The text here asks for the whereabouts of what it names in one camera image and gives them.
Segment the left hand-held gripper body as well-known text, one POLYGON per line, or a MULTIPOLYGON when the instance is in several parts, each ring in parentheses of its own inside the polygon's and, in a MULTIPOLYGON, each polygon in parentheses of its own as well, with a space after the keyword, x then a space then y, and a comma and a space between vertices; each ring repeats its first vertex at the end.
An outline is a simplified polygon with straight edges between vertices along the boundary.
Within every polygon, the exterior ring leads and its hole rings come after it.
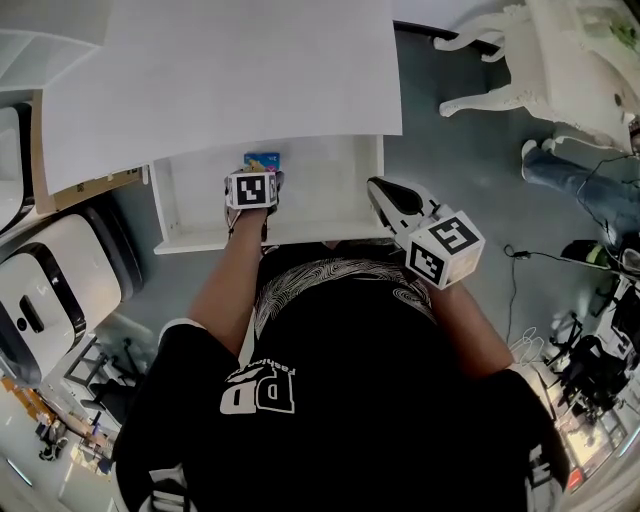
POLYGON ((274 208, 283 182, 282 171, 236 171, 225 178, 225 204, 234 210, 274 208))

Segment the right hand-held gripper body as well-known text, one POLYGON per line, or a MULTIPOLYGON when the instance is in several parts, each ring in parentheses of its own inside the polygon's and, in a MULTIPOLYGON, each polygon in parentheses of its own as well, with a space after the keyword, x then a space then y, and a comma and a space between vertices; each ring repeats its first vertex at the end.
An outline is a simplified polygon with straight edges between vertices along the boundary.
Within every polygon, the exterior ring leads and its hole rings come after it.
POLYGON ((446 289, 473 273, 485 238, 463 212, 419 224, 403 245, 405 267, 437 289, 446 289))

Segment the small blue printed box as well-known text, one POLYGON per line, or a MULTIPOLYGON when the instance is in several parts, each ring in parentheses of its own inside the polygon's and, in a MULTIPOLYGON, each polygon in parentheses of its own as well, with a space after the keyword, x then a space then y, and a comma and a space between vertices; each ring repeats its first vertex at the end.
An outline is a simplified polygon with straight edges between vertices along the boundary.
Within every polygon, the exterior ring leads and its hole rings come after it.
POLYGON ((280 170, 280 154, 278 152, 245 153, 244 170, 247 172, 278 172, 280 170))

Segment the white drawer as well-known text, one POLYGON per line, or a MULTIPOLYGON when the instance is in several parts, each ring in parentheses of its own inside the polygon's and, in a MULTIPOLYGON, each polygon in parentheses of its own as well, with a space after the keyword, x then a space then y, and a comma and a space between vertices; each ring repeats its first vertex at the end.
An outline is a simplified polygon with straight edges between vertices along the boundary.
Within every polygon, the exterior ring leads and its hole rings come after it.
POLYGON ((380 135, 322 136, 212 147, 154 161, 151 184, 163 240, 157 255, 221 250, 228 240, 224 180, 247 153, 277 152, 284 184, 268 219, 269 245, 386 238, 367 196, 384 174, 380 135))

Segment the person's right forearm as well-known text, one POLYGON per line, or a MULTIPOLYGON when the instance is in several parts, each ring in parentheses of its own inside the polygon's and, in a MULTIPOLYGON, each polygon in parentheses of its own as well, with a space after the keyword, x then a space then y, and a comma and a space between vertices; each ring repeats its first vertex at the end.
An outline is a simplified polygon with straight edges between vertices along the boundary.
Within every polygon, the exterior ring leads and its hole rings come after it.
POLYGON ((433 285, 427 289, 436 322, 452 344, 464 374, 480 379, 514 363, 507 344, 460 282, 444 290, 433 285))

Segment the person's patterned shorts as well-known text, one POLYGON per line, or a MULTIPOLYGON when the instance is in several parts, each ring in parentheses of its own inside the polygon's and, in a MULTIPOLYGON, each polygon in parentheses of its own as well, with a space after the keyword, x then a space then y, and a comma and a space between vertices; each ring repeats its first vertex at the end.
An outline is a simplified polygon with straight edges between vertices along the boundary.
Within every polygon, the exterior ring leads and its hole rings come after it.
POLYGON ((333 249, 322 242, 269 248, 259 264, 255 333, 306 290, 346 279, 390 283, 394 298, 433 319, 427 287, 409 275, 401 255, 389 239, 341 241, 333 249))

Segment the white cabinet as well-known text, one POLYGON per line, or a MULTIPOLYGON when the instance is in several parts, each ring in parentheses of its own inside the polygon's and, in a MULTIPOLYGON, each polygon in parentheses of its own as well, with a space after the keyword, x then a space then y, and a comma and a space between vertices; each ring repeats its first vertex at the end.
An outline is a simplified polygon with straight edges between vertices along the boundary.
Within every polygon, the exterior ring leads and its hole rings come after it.
POLYGON ((227 144, 402 131, 390 0, 116 0, 47 85, 48 189, 227 144))

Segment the black round seat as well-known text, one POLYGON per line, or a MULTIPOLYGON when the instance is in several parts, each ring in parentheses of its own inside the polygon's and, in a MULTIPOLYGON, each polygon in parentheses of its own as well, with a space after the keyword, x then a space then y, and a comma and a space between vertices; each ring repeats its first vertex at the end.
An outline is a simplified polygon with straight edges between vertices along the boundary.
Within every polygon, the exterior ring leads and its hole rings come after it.
POLYGON ((596 240, 574 240, 560 254, 562 260, 601 270, 612 270, 607 248, 596 240))

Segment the person's black t-shirt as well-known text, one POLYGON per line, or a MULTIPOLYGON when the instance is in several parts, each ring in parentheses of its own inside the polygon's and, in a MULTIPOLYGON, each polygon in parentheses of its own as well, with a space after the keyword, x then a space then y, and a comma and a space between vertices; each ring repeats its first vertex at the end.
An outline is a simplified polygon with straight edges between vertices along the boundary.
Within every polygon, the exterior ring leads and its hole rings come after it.
POLYGON ((468 377, 435 317, 355 279, 287 304, 248 363, 171 321, 114 458, 122 512, 558 512, 569 478, 519 373, 468 377))

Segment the brown cardboard box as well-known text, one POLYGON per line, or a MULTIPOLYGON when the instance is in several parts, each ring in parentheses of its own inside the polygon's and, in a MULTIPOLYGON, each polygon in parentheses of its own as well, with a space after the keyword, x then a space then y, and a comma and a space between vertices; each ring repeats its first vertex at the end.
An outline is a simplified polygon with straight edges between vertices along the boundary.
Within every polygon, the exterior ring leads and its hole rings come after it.
POLYGON ((144 185, 149 183, 150 166, 143 165, 141 167, 111 173, 97 179, 84 181, 59 192, 52 193, 48 188, 45 177, 42 143, 42 97, 43 91, 41 89, 33 93, 30 130, 32 186, 35 210, 38 215, 45 216, 61 212, 85 200, 126 185, 137 182, 141 182, 144 185))

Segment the cream dressing table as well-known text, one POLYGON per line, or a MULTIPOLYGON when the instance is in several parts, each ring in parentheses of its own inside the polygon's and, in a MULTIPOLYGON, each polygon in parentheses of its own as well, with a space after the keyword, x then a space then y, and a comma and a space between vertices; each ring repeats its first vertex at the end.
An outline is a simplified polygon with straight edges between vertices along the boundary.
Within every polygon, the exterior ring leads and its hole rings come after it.
POLYGON ((566 139, 633 155, 640 152, 640 52, 623 46, 609 31, 611 16, 640 14, 625 0, 520 0, 502 10, 478 15, 455 38, 434 39, 435 49, 453 52, 488 33, 498 48, 482 61, 504 61, 511 80, 475 96, 450 99, 439 113, 462 110, 526 109, 533 117, 569 126, 566 139))

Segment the white machine lower unit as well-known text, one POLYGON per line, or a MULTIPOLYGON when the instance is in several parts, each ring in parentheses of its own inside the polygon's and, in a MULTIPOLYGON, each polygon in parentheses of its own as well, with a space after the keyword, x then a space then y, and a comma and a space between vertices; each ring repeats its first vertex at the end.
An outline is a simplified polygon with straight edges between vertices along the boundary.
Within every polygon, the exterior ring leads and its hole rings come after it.
POLYGON ((36 388, 144 286, 119 209, 90 201, 0 262, 0 372, 36 388))

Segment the white machine unit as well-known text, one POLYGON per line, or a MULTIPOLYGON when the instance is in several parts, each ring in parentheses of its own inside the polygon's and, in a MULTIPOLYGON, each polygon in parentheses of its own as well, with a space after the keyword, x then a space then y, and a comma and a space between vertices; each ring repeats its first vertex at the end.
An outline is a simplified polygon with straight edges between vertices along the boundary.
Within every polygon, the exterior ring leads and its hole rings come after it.
POLYGON ((90 201, 0 262, 0 372, 36 388, 144 286, 119 209, 90 201))
POLYGON ((31 119, 32 106, 27 102, 0 109, 0 236, 35 207, 31 119))

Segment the white machine upper unit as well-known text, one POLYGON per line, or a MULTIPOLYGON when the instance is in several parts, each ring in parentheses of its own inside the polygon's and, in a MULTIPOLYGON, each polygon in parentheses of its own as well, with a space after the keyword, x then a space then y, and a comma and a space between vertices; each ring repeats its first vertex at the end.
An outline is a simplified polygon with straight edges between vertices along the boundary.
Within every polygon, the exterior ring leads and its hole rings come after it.
POLYGON ((0 109, 0 236, 35 207, 31 119, 32 106, 27 102, 0 109))

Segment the small green plant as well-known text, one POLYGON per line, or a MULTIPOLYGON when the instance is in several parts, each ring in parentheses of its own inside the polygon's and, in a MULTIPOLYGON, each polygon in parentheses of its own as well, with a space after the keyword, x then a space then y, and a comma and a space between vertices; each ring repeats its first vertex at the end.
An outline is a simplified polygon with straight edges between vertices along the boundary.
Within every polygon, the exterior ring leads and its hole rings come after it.
POLYGON ((623 46, 636 53, 640 52, 640 32, 632 18, 611 16, 609 31, 623 46))

